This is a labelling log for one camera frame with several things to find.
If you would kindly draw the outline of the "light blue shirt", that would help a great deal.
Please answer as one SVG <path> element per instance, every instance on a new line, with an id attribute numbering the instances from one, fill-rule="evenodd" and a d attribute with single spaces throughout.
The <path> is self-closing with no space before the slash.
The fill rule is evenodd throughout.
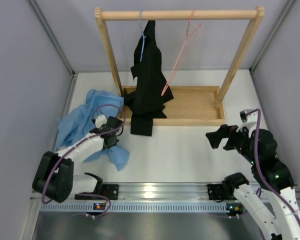
<path id="1" fill-rule="evenodd" d="M 58 121 L 58 134 L 55 150 L 61 150 L 78 142 L 94 128 L 92 119 L 98 115 L 117 116 L 124 105 L 124 98 L 105 90 L 91 89 L 85 103 L 74 108 L 64 119 Z M 102 155 L 107 155 L 109 162 L 121 171 L 127 164 L 130 152 L 120 145 L 96 151 L 83 159 L 85 163 L 96 161 Z"/>

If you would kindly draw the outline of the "pink wire hanger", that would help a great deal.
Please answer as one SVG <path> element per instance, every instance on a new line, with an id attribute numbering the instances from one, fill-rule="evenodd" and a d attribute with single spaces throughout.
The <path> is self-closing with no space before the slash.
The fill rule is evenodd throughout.
<path id="1" fill-rule="evenodd" d="M 174 63 L 174 66 L 172 68 L 172 71 L 169 75 L 168 80 L 166 81 L 165 86 L 163 87 L 162 91 L 161 91 L 161 96 L 163 96 L 166 91 L 168 90 L 168 87 L 170 86 L 170 84 L 172 83 L 173 79 L 175 78 L 177 72 L 179 71 L 179 69 L 181 68 L 181 66 L 183 65 L 185 59 L 187 58 L 187 55 L 189 54 L 189 51 L 198 35 L 198 32 L 202 26 L 201 23 L 199 23 L 196 28 L 193 29 L 193 31 L 190 31 L 190 25 L 192 22 L 192 19 L 194 17 L 196 10 L 192 10 L 191 15 L 189 17 L 188 20 L 188 24 L 187 24 L 187 29 L 186 29 L 186 34 L 185 34 L 185 39 L 183 42 L 183 45 L 180 49 L 180 52 L 177 56 L 177 59 Z"/>

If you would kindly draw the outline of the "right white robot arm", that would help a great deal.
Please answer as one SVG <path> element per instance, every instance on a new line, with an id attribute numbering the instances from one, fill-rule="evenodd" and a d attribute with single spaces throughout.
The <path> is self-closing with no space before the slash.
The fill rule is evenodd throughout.
<path id="1" fill-rule="evenodd" d="M 209 189 L 215 202 L 238 200 L 258 225 L 265 240 L 300 240 L 300 208 L 288 167 L 277 158 L 277 142 L 265 129 L 250 132 L 247 127 L 223 124 L 205 135 L 213 149 L 227 139 L 226 151 L 236 150 L 251 164 L 260 189 L 253 191 L 248 179 L 236 172 Z"/>

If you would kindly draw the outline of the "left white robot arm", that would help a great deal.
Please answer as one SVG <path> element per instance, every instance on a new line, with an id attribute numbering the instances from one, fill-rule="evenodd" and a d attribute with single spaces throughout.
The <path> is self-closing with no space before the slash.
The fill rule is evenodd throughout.
<path id="1" fill-rule="evenodd" d="M 32 182 L 32 189 L 51 201 L 64 202 L 70 195 L 93 200 L 103 195 L 103 180 L 92 173 L 76 173 L 75 169 L 95 153 L 115 147 L 117 132 L 123 121 L 103 114 L 92 120 L 94 128 L 81 140 L 57 152 L 45 152 Z"/>

